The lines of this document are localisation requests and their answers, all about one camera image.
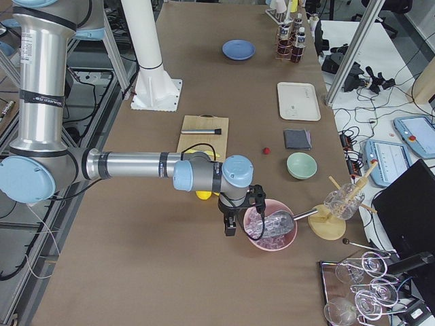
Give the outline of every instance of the wooden stick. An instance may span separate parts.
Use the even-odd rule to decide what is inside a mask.
[[[330,175],[328,178],[329,178],[329,180],[331,180],[331,182],[335,185],[335,187],[336,187],[337,189],[340,189],[340,188],[341,188],[340,185],[337,183],[337,181],[335,181],[335,179],[332,177],[332,175]],[[378,213],[376,209],[372,209],[370,206],[367,206],[367,205],[365,205],[365,204],[362,204],[362,203],[361,203],[361,207],[362,207],[363,209],[366,209],[367,211],[372,212],[372,213]]]
[[[368,168],[367,172],[364,173],[364,175],[362,176],[363,178],[368,178],[368,176],[370,175],[370,173],[373,171],[374,168],[376,168],[376,166],[378,165],[378,161],[373,161],[372,165],[370,166],[370,168]]]

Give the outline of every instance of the brown paper surface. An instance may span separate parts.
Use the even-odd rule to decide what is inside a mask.
[[[175,151],[185,115],[228,117],[227,156],[254,165],[253,184],[267,198],[301,213],[349,180],[326,88],[307,35],[302,61],[275,59],[276,24],[266,6],[165,3],[158,35],[165,70],[183,79],[177,112],[137,111],[125,101],[106,151]],[[256,47],[249,60],[226,58],[222,45],[246,39]],[[278,82],[315,86],[318,122],[279,117]],[[291,177],[283,130],[311,131],[318,164],[312,178]],[[271,153],[264,155],[262,149]],[[338,261],[352,248],[322,240],[298,222],[287,249],[269,253],[240,228],[224,236],[218,198],[199,200],[178,192],[170,179],[115,178],[90,188],[32,325],[325,325],[318,261]],[[364,243],[360,219],[346,237]]]
[[[177,153],[184,151],[186,148],[198,143],[207,143],[213,146],[216,152],[216,160],[218,162],[225,161],[226,158],[226,143],[228,140],[228,124],[227,117],[201,117],[195,115],[187,115],[184,117],[183,126],[181,129],[222,129],[221,134],[181,134],[178,140]],[[206,145],[199,145],[193,148],[196,151],[212,150]]]

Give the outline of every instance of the white desk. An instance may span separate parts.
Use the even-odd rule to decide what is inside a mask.
[[[345,43],[351,42],[358,24],[358,22],[322,21],[322,30],[324,31],[323,38],[329,40],[331,48],[340,47]],[[394,47],[394,44],[388,37],[381,24],[374,24],[372,26],[371,31],[365,42],[362,44],[355,61],[361,65],[361,69],[364,71],[367,66],[370,66],[372,67],[375,75],[377,75],[378,72],[382,72],[385,79],[394,78],[396,80],[396,84],[400,85],[399,88],[404,92],[408,92],[413,85],[414,78],[411,72],[407,67],[403,68],[405,66],[405,62],[399,55],[397,49]],[[327,87],[332,83],[333,79],[333,74],[324,73],[324,80],[327,84]],[[360,94],[369,98],[375,95],[369,89],[362,90]],[[377,109],[377,115],[381,118],[379,118],[378,124],[374,128],[374,139],[390,141],[394,143],[402,142],[400,136],[393,127],[393,119],[396,117],[411,115],[407,112],[423,114],[423,112],[421,112],[413,103],[408,103],[409,101],[410,100],[407,99],[403,92],[395,88],[393,90],[382,90],[378,96],[373,98],[373,104],[376,107],[388,103],[386,107]],[[360,128],[360,134],[368,137],[372,134],[372,130],[368,121],[370,121],[370,119],[376,119],[375,113],[373,111],[357,109],[356,111],[351,112],[351,115],[349,115],[348,111],[340,109],[345,108],[348,110],[353,110],[356,107],[373,108],[370,101],[359,101],[357,99],[356,90],[352,92],[341,91],[339,93],[333,105],[333,110],[336,113],[335,120],[337,129],[343,130],[350,126],[358,126]],[[420,105],[420,107],[427,113],[431,112],[432,110],[429,104]],[[358,141],[358,143],[354,145],[354,149],[356,151],[362,152],[361,144],[364,144],[363,141],[367,139],[365,136],[361,136],[356,139]],[[411,149],[409,149],[409,152],[411,155],[411,160],[415,162],[418,157],[411,151]],[[428,166],[435,165],[435,160],[425,160],[425,162],[428,164]],[[370,180],[369,184],[364,188],[364,193],[366,195],[364,204],[370,206],[374,195],[381,189],[381,187],[378,187]],[[360,215],[364,225],[366,225],[370,221],[370,214],[365,209],[360,209]],[[373,241],[373,243],[379,248],[384,247],[387,250],[392,250],[392,245],[388,240],[387,235],[383,230],[381,222],[376,214],[374,214],[374,218],[374,222],[368,225],[365,229],[367,239],[369,241]],[[431,316],[424,323],[422,323],[422,325],[435,325],[435,318]]]

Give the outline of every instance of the white tray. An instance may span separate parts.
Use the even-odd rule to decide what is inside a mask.
[[[286,120],[320,120],[314,86],[304,83],[278,83],[279,115]]]

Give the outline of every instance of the table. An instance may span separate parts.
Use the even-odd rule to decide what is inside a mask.
[[[176,113],[121,107],[107,151],[175,151],[185,115],[229,117],[227,156],[247,156],[254,183],[295,213],[323,201],[348,179],[313,40],[302,61],[275,60],[275,23],[266,6],[165,3],[158,35],[165,69],[184,81]],[[229,39],[256,46],[250,60],[221,53]],[[279,117],[278,82],[315,86],[321,120]],[[283,129],[308,128],[317,174],[293,179]],[[271,154],[265,156],[263,147]],[[348,238],[364,241],[361,221]],[[299,223],[295,242],[267,253],[240,229],[224,236],[217,197],[200,201],[165,179],[110,179],[88,190],[32,325],[322,325],[319,260],[354,252]]]
[[[324,21],[322,22],[322,30],[324,31],[323,38],[330,41],[331,48],[340,47],[345,43],[350,43],[358,24],[358,22]],[[388,34],[381,24],[373,24],[366,40],[355,58],[355,61],[361,64],[361,69],[363,70],[365,67],[371,66],[375,75],[381,71],[385,79],[395,78],[396,84],[399,85],[398,87],[403,92],[409,93],[408,90],[411,89],[414,82],[413,75],[406,67],[405,62],[399,55],[393,42],[388,37]],[[324,80],[327,85],[332,83],[333,77],[334,76],[330,73],[324,73]],[[377,109],[377,115],[380,118],[378,124],[374,128],[374,139],[402,143],[400,135],[394,129],[394,118],[409,116],[413,113],[423,114],[423,112],[421,112],[413,103],[410,103],[410,100],[402,91],[397,88],[382,90],[378,96],[373,98],[374,105],[377,107],[388,103],[385,107]],[[369,98],[374,95],[374,93],[371,93],[368,89],[365,89],[360,94]],[[427,113],[432,111],[429,104],[419,106]],[[351,112],[350,114],[343,110],[352,110],[355,107],[372,108],[370,101],[359,101],[357,99],[357,93],[355,90],[352,92],[344,93],[342,91],[339,93],[332,107],[335,112],[335,120],[338,130],[343,130],[350,126],[358,126],[361,129],[361,135],[370,136],[372,130],[370,124],[367,122],[370,119],[376,118],[375,113],[361,108],[359,108],[356,113]],[[362,141],[367,139],[366,136],[357,138],[358,142],[355,144],[355,150],[362,150],[361,145],[364,145]],[[411,149],[409,149],[409,153],[411,155],[411,160],[415,162],[418,157]],[[435,165],[435,160],[425,160],[425,162],[428,166]],[[380,190],[382,190],[382,188],[375,185],[372,180],[370,180],[369,184],[364,188],[364,193],[366,195],[364,204],[370,206],[373,197]],[[370,221],[370,214],[365,209],[360,208],[360,215],[364,225],[366,225]],[[368,224],[365,231],[367,239],[373,242],[378,248],[385,248],[386,250],[393,249],[392,244],[376,214],[374,214],[373,223]],[[435,318],[431,316],[422,325],[435,325]]]

